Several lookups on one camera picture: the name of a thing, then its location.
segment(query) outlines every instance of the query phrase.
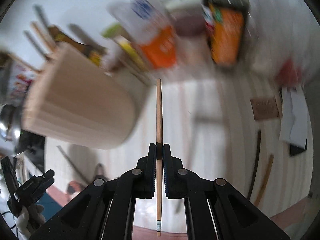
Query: white striped tablecloth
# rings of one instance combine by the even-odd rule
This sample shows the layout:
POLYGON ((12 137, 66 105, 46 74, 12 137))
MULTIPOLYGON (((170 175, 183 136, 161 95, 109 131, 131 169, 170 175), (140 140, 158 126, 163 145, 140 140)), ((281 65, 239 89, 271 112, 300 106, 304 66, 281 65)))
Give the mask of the white striped tablecloth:
MULTIPOLYGON (((308 150, 290 157, 286 143, 279 141, 281 119, 255 121, 251 98, 280 98, 273 83, 252 73, 220 74, 207 79, 163 83, 163 134, 172 156, 182 159, 185 168, 200 177, 225 178, 247 196, 256 155, 257 132, 261 130, 260 159, 251 201, 257 197, 268 158, 274 154, 265 195, 258 208, 272 217, 308 195, 313 141, 308 120, 308 150)), ((156 141, 156 87, 150 89, 145 106, 130 137, 120 147, 98 150, 46 139, 45 168, 55 171, 54 185, 66 191, 71 180, 82 182, 57 149, 61 145, 83 171, 93 178, 97 163, 114 179, 134 168, 138 158, 148 154, 156 141)), ((186 232, 184 208, 175 213, 178 200, 168 200, 163 192, 162 230, 186 232)), ((137 200, 134 224, 156 229, 156 199, 137 200)))

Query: brown card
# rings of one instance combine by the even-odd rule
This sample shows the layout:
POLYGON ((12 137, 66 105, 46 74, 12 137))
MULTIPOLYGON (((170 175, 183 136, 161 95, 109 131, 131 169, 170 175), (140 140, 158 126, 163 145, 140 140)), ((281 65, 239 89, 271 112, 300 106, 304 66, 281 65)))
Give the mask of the brown card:
POLYGON ((255 120, 264 120, 279 117, 276 98, 250 99, 255 120))

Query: white gloved hand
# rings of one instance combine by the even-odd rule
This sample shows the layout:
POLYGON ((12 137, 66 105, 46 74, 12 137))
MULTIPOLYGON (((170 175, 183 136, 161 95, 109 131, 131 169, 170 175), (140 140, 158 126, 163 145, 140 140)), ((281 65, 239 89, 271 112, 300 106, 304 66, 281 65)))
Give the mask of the white gloved hand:
POLYGON ((28 224, 30 214, 32 215, 32 218, 40 224, 40 226, 45 223, 45 218, 41 214, 43 210, 44 207, 42 205, 34 204, 28 207, 28 209, 25 207, 22 208, 21 214, 15 219, 15 221, 23 240, 28 240, 31 234, 35 231, 31 225, 28 224))

